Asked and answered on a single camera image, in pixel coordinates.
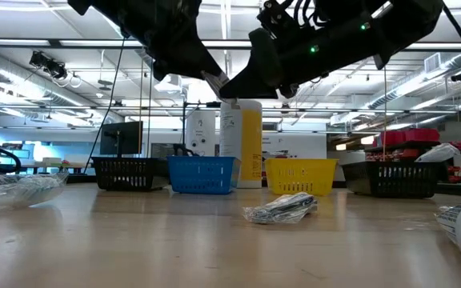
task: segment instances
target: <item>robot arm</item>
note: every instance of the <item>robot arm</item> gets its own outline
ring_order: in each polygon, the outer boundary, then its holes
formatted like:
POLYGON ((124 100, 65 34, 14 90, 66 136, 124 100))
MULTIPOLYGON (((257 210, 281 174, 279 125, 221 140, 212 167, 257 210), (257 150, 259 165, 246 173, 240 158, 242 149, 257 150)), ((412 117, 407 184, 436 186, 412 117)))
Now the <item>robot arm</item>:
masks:
MULTIPOLYGON (((219 90, 220 98, 277 98, 276 90, 291 98, 299 84, 324 78, 334 70, 374 56, 382 69, 391 55, 420 40, 435 28, 442 0, 391 0, 391 8, 371 14, 383 0, 314 0, 315 12, 302 7, 299 25, 286 9, 295 0, 264 3, 258 20, 262 27, 250 33, 251 58, 247 67, 219 90), (319 29, 309 24, 315 20, 319 29)), ((154 58, 154 77, 181 74, 205 79, 224 73, 197 35, 196 18, 202 0, 69 0, 80 14, 90 6, 121 27, 125 37, 138 39, 154 58)))

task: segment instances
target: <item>red bin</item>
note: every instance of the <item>red bin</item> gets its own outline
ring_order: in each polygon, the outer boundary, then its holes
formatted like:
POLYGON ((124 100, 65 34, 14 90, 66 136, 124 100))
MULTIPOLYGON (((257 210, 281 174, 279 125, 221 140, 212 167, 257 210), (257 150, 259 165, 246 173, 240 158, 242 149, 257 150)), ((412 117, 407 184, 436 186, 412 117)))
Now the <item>red bin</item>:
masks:
POLYGON ((440 134, 435 129, 418 128, 405 131, 406 141, 435 141, 440 139, 440 134))

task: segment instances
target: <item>metal pole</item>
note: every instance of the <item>metal pole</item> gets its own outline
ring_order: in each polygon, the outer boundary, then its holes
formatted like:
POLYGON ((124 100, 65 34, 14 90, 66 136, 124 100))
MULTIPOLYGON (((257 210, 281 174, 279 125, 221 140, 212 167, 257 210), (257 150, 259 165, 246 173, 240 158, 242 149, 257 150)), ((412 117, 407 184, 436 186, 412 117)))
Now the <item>metal pole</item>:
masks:
POLYGON ((187 102, 182 104, 182 148, 186 148, 186 139, 184 138, 186 133, 186 106, 187 102))
MULTIPOLYGON (((387 95, 387 65, 383 67, 383 84, 385 88, 385 95, 387 95)), ((385 114, 383 115, 383 161, 385 162, 385 153, 387 150, 387 146, 385 145, 387 141, 387 102, 385 101, 384 111, 385 114)))

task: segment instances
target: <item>monitor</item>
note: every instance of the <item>monitor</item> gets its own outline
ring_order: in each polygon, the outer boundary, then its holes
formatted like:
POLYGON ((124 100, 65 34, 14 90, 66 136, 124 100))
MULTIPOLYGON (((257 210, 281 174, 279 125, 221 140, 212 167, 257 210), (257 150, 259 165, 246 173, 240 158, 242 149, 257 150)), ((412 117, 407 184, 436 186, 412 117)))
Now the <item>monitor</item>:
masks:
POLYGON ((101 155, 141 154, 143 122, 102 125, 101 155))

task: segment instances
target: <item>shelf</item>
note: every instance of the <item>shelf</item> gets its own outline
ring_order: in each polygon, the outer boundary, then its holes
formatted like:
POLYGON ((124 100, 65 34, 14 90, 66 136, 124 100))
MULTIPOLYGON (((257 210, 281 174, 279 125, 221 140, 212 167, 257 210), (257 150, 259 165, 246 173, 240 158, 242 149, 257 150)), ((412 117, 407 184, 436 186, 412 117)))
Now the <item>shelf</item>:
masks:
MULTIPOLYGON (((408 141, 398 145, 387 146, 386 151, 393 151, 397 149, 427 149, 439 145, 437 141, 408 141)), ((365 149, 364 152, 383 152, 383 147, 376 147, 365 149)))

